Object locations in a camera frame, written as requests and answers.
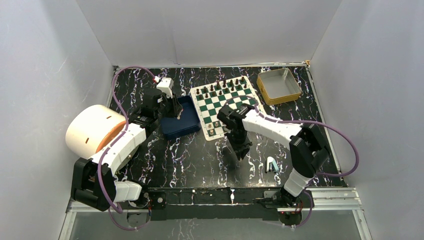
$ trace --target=green and white chessboard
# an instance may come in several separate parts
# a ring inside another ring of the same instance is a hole
[[[190,95],[193,99],[197,115],[200,119],[201,128],[203,129],[204,137],[207,141],[222,138],[228,131],[223,126],[223,123],[217,118],[218,111],[223,107],[224,103],[228,99],[243,95],[254,97],[259,103],[259,109],[262,112],[265,112],[264,106],[261,104],[261,101],[256,95],[255,89],[251,85],[247,76],[227,79],[225,87],[223,84],[224,81],[222,80],[190,89]],[[228,105],[230,108],[236,109],[243,103],[254,105],[255,101],[253,99],[247,99],[247,97],[238,97],[229,102]]]

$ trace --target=navy blue box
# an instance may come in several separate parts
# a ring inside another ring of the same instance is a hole
[[[180,119],[164,117],[160,121],[163,135],[168,140],[195,133],[202,128],[192,98],[190,96],[182,96],[177,100],[183,109]]]

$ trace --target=white wall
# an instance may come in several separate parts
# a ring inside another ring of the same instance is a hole
[[[73,164],[65,132],[106,103],[112,65],[74,0],[0,1],[0,239],[58,239]]]
[[[344,0],[312,61],[327,123],[359,148],[357,187],[374,239],[423,239],[424,1]],[[349,146],[334,134],[343,170]]]
[[[113,65],[310,60],[341,0],[77,0]]]

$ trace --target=black marble table surface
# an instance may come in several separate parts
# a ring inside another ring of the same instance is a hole
[[[196,67],[152,68],[155,76],[174,80],[173,92],[186,96],[190,88],[211,84],[217,79],[248,76],[267,114],[282,120],[321,121],[315,96],[305,66],[289,66],[302,89],[297,101],[268,106],[256,84],[258,73],[282,67]],[[117,80],[115,92],[127,113],[143,101],[144,92],[155,87],[152,77],[139,69],[124,71]],[[112,101],[110,108],[119,113]],[[117,174],[120,179],[134,179],[155,188],[205,187],[276,187],[282,186],[292,170],[287,148],[256,133],[249,133],[251,151],[237,161],[225,138],[206,141],[202,130],[173,140],[166,140],[160,128],[139,148],[132,161]],[[279,172],[265,173],[267,157],[274,157]],[[337,173],[331,157],[322,166],[326,173]],[[338,177],[315,177],[312,186],[346,187]]]

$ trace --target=purple cable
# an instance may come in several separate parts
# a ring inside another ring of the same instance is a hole
[[[228,99],[225,103],[224,106],[227,105],[231,100],[236,99],[236,98],[240,98],[240,97],[246,97],[248,99],[254,99],[256,101],[256,99],[252,96],[248,96],[248,95],[240,95],[240,96],[234,96],[230,99]],[[351,173],[355,172],[355,170],[358,168],[359,165],[359,152],[357,147],[355,146],[355,144],[352,142],[352,140],[346,136],[344,133],[342,133],[340,130],[338,130],[337,128],[334,128],[328,124],[319,122],[319,121],[310,121],[310,120],[280,120],[280,119],[276,119],[276,118],[271,118],[269,116],[265,116],[261,111],[259,111],[258,108],[258,103],[256,103],[254,105],[254,109],[256,110],[256,112],[265,120],[268,120],[270,122],[273,123],[277,123],[277,124],[315,124],[315,125],[319,125],[319,126],[323,126],[325,128],[328,128],[334,132],[336,132],[337,134],[339,134],[340,136],[342,136],[344,139],[346,139],[346,141],[350,144],[350,146],[353,149],[353,152],[355,153],[355,164],[352,167],[351,170],[345,172],[345,173],[340,173],[340,174],[333,174],[333,173],[326,173],[326,172],[318,172],[316,175],[317,176],[329,176],[329,177],[344,177],[347,175],[350,175]]]
[[[122,138],[122,136],[125,134],[125,131],[126,130],[128,130],[128,125],[129,125],[129,120],[128,120],[128,115],[127,115],[127,113],[124,111],[124,108],[122,107],[122,105],[121,105],[121,103],[118,101],[118,98],[117,98],[117,95],[115,94],[115,85],[116,85],[116,83],[117,83],[117,79],[118,79],[118,76],[119,76],[119,74],[120,73],[122,73],[123,71],[125,71],[125,70],[127,70],[127,69],[143,69],[143,70],[145,70],[148,74],[150,74],[153,78],[155,78],[155,75],[153,75],[153,73],[150,71],[150,70],[148,70],[147,68],[145,68],[145,67],[142,67],[142,66],[127,66],[127,67],[124,67],[124,68],[122,68],[121,70],[119,70],[116,74],[115,74],[115,76],[113,76],[113,79],[112,79],[112,97],[113,97],[113,100],[116,102],[116,104],[118,105],[118,108],[119,108],[119,110],[121,111],[121,113],[122,113],[122,115],[124,116],[124,118],[125,118],[125,128],[124,128],[124,131],[110,144],[110,146],[112,147],[119,139],[121,139]],[[122,210],[122,207],[121,207],[121,205],[119,204],[119,203],[116,203],[116,205],[114,204],[114,201],[112,201],[112,199],[111,199],[111,197],[109,196],[109,194],[108,194],[108,192],[106,191],[106,188],[105,188],[105,184],[103,183],[103,178],[102,178],[102,162],[103,162],[103,159],[105,158],[105,155],[106,154],[108,154],[108,152],[109,152],[109,150],[110,150],[111,148],[110,147],[107,147],[105,150],[104,150],[104,152],[103,152],[103,154],[100,156],[100,159],[99,159],[99,161],[98,161],[98,164],[97,164],[97,178],[98,178],[98,183],[99,183],[99,185],[100,185],[100,188],[101,188],[101,191],[103,192],[103,195],[104,195],[104,197],[106,198],[106,201],[110,204],[110,206],[117,212],[117,213],[119,213],[119,214],[122,214],[123,213],[123,210]],[[115,223],[115,225],[117,225],[118,227],[120,227],[121,229],[125,229],[126,227],[124,227],[124,226],[121,226],[121,225],[119,225],[119,224],[117,224],[116,223],[116,221],[113,219],[113,217],[112,217],[112,215],[110,215],[110,217],[112,218],[112,220],[113,220],[113,223]],[[141,228],[141,227],[143,227],[144,226],[144,224],[143,225],[141,225],[140,227],[136,227],[136,228],[128,228],[129,230],[135,230],[135,229],[137,229],[137,228]]]

